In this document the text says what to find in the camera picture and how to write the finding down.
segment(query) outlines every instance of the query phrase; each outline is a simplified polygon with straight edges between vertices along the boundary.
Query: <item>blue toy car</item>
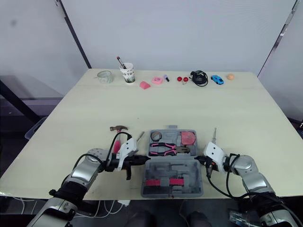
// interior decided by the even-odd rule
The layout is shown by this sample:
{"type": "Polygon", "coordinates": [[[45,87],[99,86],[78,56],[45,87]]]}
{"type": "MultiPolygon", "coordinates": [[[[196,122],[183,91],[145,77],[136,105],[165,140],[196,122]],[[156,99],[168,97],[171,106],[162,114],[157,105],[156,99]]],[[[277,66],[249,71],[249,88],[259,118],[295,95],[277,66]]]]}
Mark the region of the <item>blue toy car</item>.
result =
{"type": "Polygon", "coordinates": [[[212,75],[211,79],[216,83],[216,84],[224,84],[224,81],[219,77],[218,75],[212,75]]]}

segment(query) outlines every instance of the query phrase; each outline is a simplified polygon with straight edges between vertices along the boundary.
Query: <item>pink pliers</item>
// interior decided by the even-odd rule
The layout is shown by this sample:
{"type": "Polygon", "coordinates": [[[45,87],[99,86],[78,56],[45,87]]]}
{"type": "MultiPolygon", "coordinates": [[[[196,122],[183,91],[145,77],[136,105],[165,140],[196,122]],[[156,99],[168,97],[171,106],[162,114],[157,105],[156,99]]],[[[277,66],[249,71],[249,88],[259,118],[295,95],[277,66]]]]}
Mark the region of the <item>pink pliers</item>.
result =
{"type": "Polygon", "coordinates": [[[175,144],[173,143],[152,143],[151,147],[167,147],[170,148],[170,150],[168,151],[164,151],[164,152],[154,152],[154,151],[150,151],[149,155],[150,156],[166,156],[166,155],[177,155],[177,153],[189,153],[190,149],[189,148],[185,148],[185,147],[177,147],[175,144]]]}

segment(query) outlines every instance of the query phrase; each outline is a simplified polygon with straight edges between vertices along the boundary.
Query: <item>white wall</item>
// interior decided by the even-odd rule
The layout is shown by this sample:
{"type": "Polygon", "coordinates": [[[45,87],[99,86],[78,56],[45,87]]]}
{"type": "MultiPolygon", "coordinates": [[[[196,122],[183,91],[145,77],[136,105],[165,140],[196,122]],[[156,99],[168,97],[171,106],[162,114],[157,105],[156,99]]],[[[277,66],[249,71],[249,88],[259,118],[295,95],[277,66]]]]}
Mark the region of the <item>white wall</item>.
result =
{"type": "Polygon", "coordinates": [[[86,70],[53,0],[0,1],[0,79],[17,96],[62,97],[86,70]]]}
{"type": "Polygon", "coordinates": [[[303,2],[259,79],[287,117],[303,120],[303,2]]]}
{"type": "Polygon", "coordinates": [[[295,0],[63,0],[93,68],[258,74],[295,0]]]}

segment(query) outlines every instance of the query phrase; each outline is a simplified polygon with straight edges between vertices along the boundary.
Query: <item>hammer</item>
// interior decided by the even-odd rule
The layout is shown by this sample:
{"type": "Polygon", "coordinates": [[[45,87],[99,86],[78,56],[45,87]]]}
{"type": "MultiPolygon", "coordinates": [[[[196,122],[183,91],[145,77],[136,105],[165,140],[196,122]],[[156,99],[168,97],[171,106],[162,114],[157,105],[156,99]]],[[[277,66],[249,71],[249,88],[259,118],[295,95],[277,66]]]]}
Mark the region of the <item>hammer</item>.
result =
{"type": "MultiPolygon", "coordinates": [[[[121,132],[122,129],[128,130],[128,128],[125,127],[125,126],[123,126],[123,125],[117,125],[117,126],[115,126],[115,127],[109,127],[109,129],[110,129],[111,131],[117,130],[117,133],[121,132]]],[[[121,134],[119,134],[119,135],[117,136],[117,139],[116,139],[116,141],[115,141],[115,143],[114,143],[114,150],[113,150],[113,153],[114,153],[114,154],[118,153],[118,151],[119,151],[119,149],[120,149],[120,147],[121,147],[120,135],[121,135],[121,134]]]]}

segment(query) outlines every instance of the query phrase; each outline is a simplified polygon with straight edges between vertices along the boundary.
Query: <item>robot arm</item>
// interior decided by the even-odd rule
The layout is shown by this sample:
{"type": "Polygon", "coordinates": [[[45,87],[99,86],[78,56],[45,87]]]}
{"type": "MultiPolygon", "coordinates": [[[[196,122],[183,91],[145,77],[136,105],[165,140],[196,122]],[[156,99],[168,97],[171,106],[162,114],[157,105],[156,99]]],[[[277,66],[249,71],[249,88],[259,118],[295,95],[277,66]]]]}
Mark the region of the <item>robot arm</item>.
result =
{"type": "Polygon", "coordinates": [[[143,165],[149,158],[133,156],[137,151],[136,141],[130,138],[122,144],[117,155],[110,154],[107,165],[108,151],[94,148],[87,152],[84,160],[74,167],[63,181],[58,191],[51,190],[50,198],[38,214],[28,224],[28,227],[71,227],[71,221],[82,203],[84,195],[102,171],[127,170],[130,179],[130,166],[143,165]]]}
{"type": "Polygon", "coordinates": [[[257,168],[254,159],[247,155],[227,156],[216,144],[209,142],[204,150],[207,174],[213,169],[226,174],[229,170],[242,177],[245,190],[255,205],[263,226],[298,227],[282,200],[276,195],[269,182],[257,168]]]}

